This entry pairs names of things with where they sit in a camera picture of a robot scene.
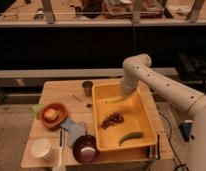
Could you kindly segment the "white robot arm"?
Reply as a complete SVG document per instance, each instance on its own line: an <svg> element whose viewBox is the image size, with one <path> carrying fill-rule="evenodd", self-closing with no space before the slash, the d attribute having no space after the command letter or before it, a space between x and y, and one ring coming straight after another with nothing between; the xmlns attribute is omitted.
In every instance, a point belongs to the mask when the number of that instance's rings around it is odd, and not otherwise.
<svg viewBox="0 0 206 171"><path fill-rule="evenodd" d="M147 54L128 57L123 61L124 74L120 80L121 94L128 97L141 81L171 103L181 113L193 118L188 145L188 171L206 171L206 94L163 76L151 69Z"/></svg>

